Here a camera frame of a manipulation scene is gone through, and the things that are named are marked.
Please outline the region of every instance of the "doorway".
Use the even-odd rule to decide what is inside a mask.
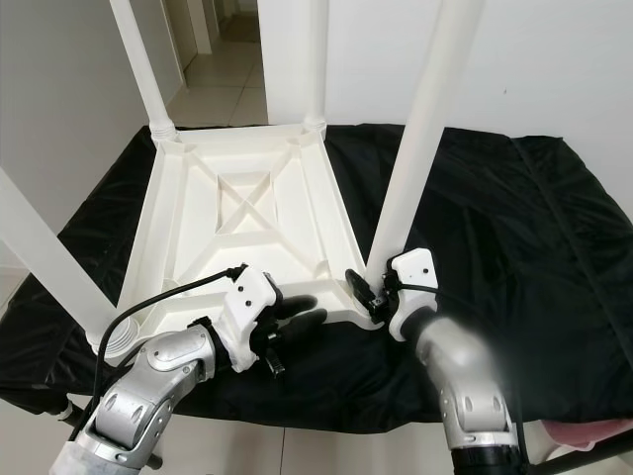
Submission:
[[[268,124],[256,0],[164,0],[186,82],[176,126]]]

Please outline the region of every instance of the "black stand leg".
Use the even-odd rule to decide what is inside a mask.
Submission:
[[[530,466],[531,475],[554,475],[591,463],[599,462],[620,453],[633,450],[633,430],[598,442],[589,452],[572,452],[562,457]]]

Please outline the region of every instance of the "white wall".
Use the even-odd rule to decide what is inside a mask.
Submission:
[[[209,41],[211,45],[215,43],[220,37],[220,29],[218,26],[218,18],[216,15],[216,6],[214,0],[203,0],[203,15],[205,24],[207,26],[207,33],[209,34]]]
[[[308,0],[260,0],[271,124],[297,123]],[[330,0],[326,117],[403,124],[437,0]],[[450,126],[562,136],[633,218],[633,2],[489,0]]]
[[[160,4],[134,7],[169,99],[180,76]],[[0,2],[0,166],[55,232],[146,123],[109,2]],[[0,245],[3,266],[21,263]]]

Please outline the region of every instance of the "pink object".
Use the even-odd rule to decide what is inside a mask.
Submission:
[[[543,421],[547,433],[559,445],[575,450],[591,450],[596,442],[613,437],[633,428],[633,420],[598,421],[586,424],[566,424]]]

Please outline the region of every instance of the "black connector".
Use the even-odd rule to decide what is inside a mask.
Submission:
[[[286,373],[286,367],[279,360],[279,356],[274,349],[268,348],[266,350],[266,363],[268,363],[268,369],[273,373],[274,379],[280,379]]]
[[[230,356],[228,356],[228,351],[226,351],[220,336],[211,326],[207,327],[207,331],[211,336],[211,342],[214,345],[214,350],[216,351],[216,373],[230,369]]]
[[[194,327],[196,325],[202,325],[205,329],[211,328],[211,319],[209,317],[201,317],[200,319],[194,320],[191,324],[187,326],[188,329]]]
[[[248,264],[241,264],[239,267],[230,267],[226,270],[226,277],[235,282]]]
[[[369,284],[352,269],[345,271],[345,280],[354,298],[367,309],[374,324],[385,322],[389,317],[389,302],[383,296],[376,296]]]

